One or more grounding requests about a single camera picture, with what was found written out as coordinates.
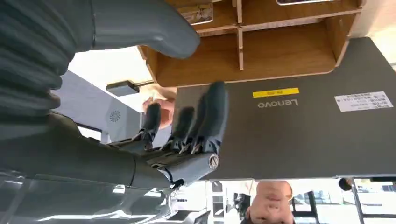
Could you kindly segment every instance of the wooden compartment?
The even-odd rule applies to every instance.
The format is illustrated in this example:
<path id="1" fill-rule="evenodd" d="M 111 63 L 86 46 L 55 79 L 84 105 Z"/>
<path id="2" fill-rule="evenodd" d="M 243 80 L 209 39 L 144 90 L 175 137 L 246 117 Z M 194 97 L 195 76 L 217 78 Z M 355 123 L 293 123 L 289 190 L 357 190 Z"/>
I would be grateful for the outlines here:
<path id="1" fill-rule="evenodd" d="M 142 47 L 153 79 L 170 87 L 328 73 L 342 60 L 361 11 L 360 0 L 236 2 L 236 7 L 230 0 L 214 3 L 214 21 L 194 26 L 201 44 L 187 59 Z"/>

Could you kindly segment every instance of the robotic hand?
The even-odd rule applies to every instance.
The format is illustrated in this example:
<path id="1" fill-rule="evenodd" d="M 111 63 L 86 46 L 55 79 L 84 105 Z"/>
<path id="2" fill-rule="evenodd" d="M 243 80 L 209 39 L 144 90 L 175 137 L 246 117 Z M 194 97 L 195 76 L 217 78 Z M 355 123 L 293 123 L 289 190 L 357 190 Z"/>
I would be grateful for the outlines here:
<path id="1" fill-rule="evenodd" d="M 189 185 L 216 169 L 227 114 L 228 98 L 224 83 L 214 83 L 200 99 L 192 128 L 194 108 L 183 108 L 164 146 L 152 148 L 160 124 L 159 104 L 148 107 L 144 125 L 135 137 L 110 146 L 135 154 L 158 169 L 168 178 L 172 188 Z"/>
<path id="2" fill-rule="evenodd" d="M 194 29 L 160 0 L 1 0 L 0 174 L 26 179 L 83 180 L 136 188 L 188 185 L 212 172 L 227 119 L 223 83 L 201 98 L 161 148 L 151 142 L 160 121 L 151 105 L 139 133 L 111 145 L 84 138 L 75 123 L 51 112 L 74 54 L 148 45 L 178 58 L 199 44 Z"/>

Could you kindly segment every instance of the yellow sticker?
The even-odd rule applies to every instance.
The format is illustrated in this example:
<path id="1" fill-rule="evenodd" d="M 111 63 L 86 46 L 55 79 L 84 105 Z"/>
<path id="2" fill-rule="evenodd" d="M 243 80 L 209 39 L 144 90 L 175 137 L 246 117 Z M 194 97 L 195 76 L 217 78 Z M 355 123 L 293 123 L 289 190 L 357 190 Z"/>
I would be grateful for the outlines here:
<path id="1" fill-rule="evenodd" d="M 276 96 L 292 95 L 292 94 L 299 94 L 299 93 L 300 93 L 300 91 L 298 90 L 298 88 L 267 90 L 267 91 L 253 92 L 253 98 L 276 97 Z"/>

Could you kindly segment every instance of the gray robot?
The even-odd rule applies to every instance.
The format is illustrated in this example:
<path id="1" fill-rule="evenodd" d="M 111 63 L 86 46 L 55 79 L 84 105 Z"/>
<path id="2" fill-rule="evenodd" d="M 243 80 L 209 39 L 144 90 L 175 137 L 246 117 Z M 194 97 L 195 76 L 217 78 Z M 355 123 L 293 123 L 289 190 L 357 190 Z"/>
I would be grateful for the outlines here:
<path id="1" fill-rule="evenodd" d="M 194 29 L 161 0 L 0 1 L 0 224 L 153 223 L 177 211 L 180 186 L 216 169 L 228 113 L 223 83 L 181 111 L 152 147 L 160 106 L 131 138 L 103 145 L 51 110 L 76 52 L 147 45 L 186 58 Z M 205 222 L 200 217 L 197 222 Z"/>

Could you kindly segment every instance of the gray laptop lid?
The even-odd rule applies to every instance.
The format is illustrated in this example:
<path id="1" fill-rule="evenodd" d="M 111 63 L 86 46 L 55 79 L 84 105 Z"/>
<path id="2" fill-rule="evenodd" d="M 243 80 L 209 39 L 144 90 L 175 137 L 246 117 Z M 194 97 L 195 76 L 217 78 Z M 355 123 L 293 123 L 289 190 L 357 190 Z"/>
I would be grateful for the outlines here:
<path id="1" fill-rule="evenodd" d="M 369 38 L 352 40 L 330 74 L 227 84 L 230 114 L 219 167 L 206 179 L 396 175 L 395 85 L 395 72 Z M 299 94 L 253 98 L 288 88 Z M 205 89 L 178 90 L 174 121 Z M 379 91 L 389 108 L 363 110 L 358 100 L 339 107 L 335 99 Z"/>

